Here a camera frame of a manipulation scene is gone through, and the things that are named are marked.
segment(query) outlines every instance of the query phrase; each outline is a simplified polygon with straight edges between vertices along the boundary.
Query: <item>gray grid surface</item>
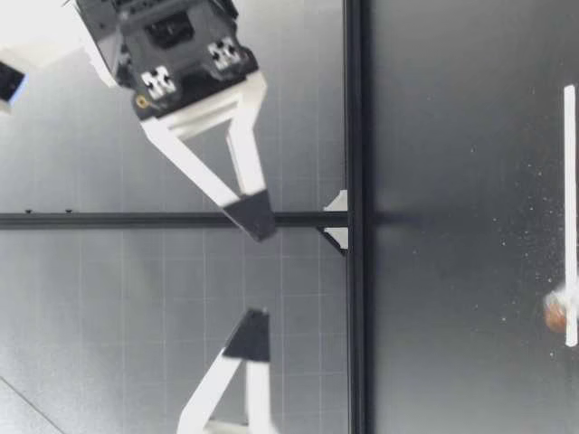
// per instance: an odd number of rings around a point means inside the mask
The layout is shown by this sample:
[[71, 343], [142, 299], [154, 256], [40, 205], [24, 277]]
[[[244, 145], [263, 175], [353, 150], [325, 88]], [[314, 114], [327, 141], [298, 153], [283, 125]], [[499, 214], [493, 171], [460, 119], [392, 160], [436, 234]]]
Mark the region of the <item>gray grid surface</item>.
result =
[[[256, 137], [277, 210], [344, 186], [337, 0], [238, 2], [269, 83]], [[144, 138], [123, 90], [83, 53], [35, 73], [0, 118], [0, 212], [211, 211]], [[223, 128], [191, 146], [224, 179]], [[346, 263], [313, 230], [0, 232], [0, 373], [70, 433], [174, 432], [246, 307], [271, 312], [284, 433], [346, 432]], [[240, 419], [242, 376], [218, 416]], [[0, 432], [54, 434], [0, 387]]]
[[[66, 432], [174, 432], [247, 307], [271, 312], [283, 432], [346, 432], [345, 260], [313, 230], [0, 234], [2, 375]], [[216, 415], [243, 420], [243, 378]], [[0, 393], [2, 432], [30, 412]]]

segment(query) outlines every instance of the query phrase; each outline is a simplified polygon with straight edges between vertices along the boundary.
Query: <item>black cable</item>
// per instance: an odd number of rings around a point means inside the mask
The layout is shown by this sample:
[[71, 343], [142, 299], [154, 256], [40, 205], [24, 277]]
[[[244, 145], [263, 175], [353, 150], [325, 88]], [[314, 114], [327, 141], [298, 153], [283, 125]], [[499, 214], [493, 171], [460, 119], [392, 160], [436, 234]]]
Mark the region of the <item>black cable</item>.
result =
[[22, 401], [26, 402], [26, 404], [28, 404], [28, 406], [30, 408], [32, 408], [36, 413], [38, 413], [39, 415], [42, 416], [42, 418], [44, 420], [46, 420], [54, 429], [56, 429], [58, 432], [60, 432], [61, 434], [66, 434], [62, 429], [59, 428], [58, 425], [56, 425], [56, 423], [54, 423], [45, 413], [43, 413], [38, 407], [36, 407], [28, 398], [26, 398], [24, 396], [23, 393], [21, 393], [18, 389], [16, 389], [10, 382], [8, 382], [8, 380], [6, 380], [6, 378], [4, 378], [2, 375], [0, 375], [0, 382], [3, 382], [6, 386], [8, 386], [8, 389], [10, 389], [12, 392], [14, 392], [16, 394], [16, 396], [18, 396]]

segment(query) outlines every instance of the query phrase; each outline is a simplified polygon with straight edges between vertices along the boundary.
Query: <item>dark table surface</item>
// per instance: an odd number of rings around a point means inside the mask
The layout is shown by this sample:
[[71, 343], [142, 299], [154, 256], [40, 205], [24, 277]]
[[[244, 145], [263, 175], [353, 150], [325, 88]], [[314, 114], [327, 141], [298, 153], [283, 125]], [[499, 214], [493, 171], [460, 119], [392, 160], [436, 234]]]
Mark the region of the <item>dark table surface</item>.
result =
[[579, 432], [579, 357], [548, 332], [564, 277], [571, 0], [367, 2], [373, 432]]

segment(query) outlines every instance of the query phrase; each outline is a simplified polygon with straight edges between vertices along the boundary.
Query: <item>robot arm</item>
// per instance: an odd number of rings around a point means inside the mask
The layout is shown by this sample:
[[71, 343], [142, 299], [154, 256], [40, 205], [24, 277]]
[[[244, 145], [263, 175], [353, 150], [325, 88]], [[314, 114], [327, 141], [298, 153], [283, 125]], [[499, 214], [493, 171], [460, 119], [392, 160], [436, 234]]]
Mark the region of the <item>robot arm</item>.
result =
[[[275, 225], [253, 134], [267, 85], [253, 53], [237, 39], [232, 1], [59, 2], [13, 0], [15, 14], [12, 9], [3, 14], [8, 15], [0, 22], [5, 111], [31, 68], [83, 46], [106, 84], [132, 90], [133, 109], [151, 143], [255, 240], [271, 236]], [[43, 13], [27, 21], [40, 4]], [[226, 142], [241, 194], [183, 143], [227, 121]]]

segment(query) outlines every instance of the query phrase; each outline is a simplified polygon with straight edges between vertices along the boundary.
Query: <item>small orange object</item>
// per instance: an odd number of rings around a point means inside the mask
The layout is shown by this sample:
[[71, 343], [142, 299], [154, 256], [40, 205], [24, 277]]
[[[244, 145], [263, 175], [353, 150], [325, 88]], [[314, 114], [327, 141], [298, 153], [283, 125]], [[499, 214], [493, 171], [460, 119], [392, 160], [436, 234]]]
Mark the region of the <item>small orange object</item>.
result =
[[555, 333], [564, 333], [567, 326], [565, 307], [554, 297], [545, 301], [545, 324]]

